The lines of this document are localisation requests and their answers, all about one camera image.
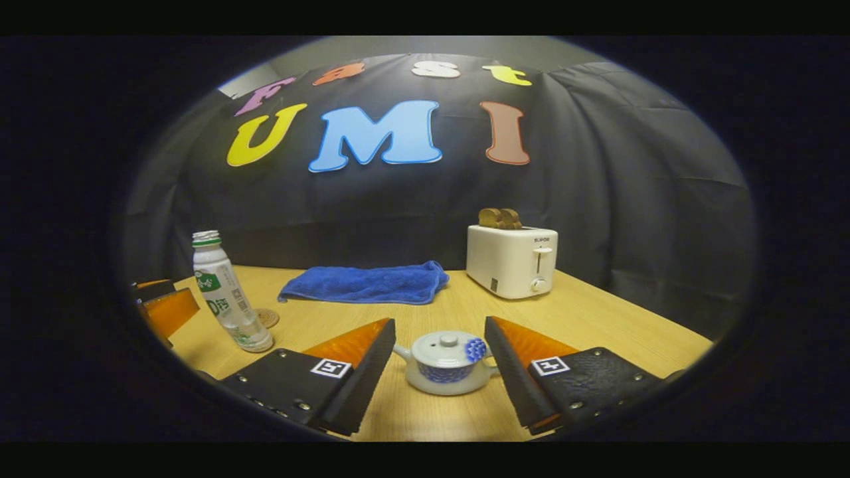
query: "plastic bottle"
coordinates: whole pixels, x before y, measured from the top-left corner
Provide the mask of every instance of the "plastic bottle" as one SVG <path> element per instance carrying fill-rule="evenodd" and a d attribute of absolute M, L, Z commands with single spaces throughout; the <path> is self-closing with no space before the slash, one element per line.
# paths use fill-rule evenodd
<path fill-rule="evenodd" d="M 254 313 L 236 279 L 233 265 L 221 248 L 217 230 L 192 235 L 195 279 L 210 310 L 230 337 L 249 352 L 265 352 L 275 344 Z"/>

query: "toaster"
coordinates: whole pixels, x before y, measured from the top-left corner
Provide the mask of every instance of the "toaster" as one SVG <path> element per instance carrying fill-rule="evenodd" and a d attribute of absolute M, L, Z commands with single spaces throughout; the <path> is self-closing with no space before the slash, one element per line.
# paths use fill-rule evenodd
<path fill-rule="evenodd" d="M 467 230 L 467 275 L 505 299 L 551 291 L 557 255 L 558 233 L 554 230 L 480 225 L 470 225 Z"/>

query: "blue towel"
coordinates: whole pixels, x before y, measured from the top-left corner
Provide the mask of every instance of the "blue towel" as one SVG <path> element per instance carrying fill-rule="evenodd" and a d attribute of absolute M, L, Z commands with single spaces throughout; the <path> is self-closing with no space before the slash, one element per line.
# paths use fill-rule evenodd
<path fill-rule="evenodd" d="M 355 269 L 354 267 L 311 267 L 287 283 L 277 296 L 355 304 L 430 304 L 449 281 L 442 266 L 429 260 L 423 265 Z"/>

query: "yellow letter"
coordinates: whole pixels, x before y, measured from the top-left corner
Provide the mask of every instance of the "yellow letter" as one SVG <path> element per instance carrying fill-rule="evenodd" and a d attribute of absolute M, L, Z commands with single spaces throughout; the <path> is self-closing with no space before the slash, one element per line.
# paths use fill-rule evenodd
<path fill-rule="evenodd" d="M 501 66 L 501 65 L 490 65 L 490 66 L 482 66 L 485 70 L 490 70 L 490 73 L 493 73 L 493 77 L 500 82 L 511 83 L 512 85 L 519 86 L 530 86 L 531 82 L 528 80 L 520 80 L 517 78 L 517 75 L 525 76 L 525 73 L 521 71 L 516 71 L 512 69 L 510 66 Z"/>
<path fill-rule="evenodd" d="M 269 154 L 283 140 L 286 131 L 289 130 L 289 125 L 292 124 L 292 120 L 295 118 L 295 114 L 306 107 L 307 104 L 302 103 L 278 111 L 275 114 L 277 120 L 275 120 L 275 125 L 271 129 L 269 137 L 254 147 L 249 146 L 251 139 L 254 137 L 254 133 L 257 132 L 257 128 L 265 120 L 269 119 L 269 115 L 254 118 L 240 126 L 239 133 L 236 135 L 236 139 L 233 140 L 233 144 L 230 145 L 230 151 L 227 153 L 227 163 L 233 167 L 245 166 Z"/>

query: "toaster knob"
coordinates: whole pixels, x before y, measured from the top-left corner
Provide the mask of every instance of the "toaster knob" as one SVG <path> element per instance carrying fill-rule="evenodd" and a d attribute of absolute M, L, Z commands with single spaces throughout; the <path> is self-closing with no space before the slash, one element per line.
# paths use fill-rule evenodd
<path fill-rule="evenodd" d="M 531 290 L 533 290 L 534 292 L 540 292 L 544 288 L 546 288 L 545 280 L 535 279 L 534 281 L 531 281 Z"/>

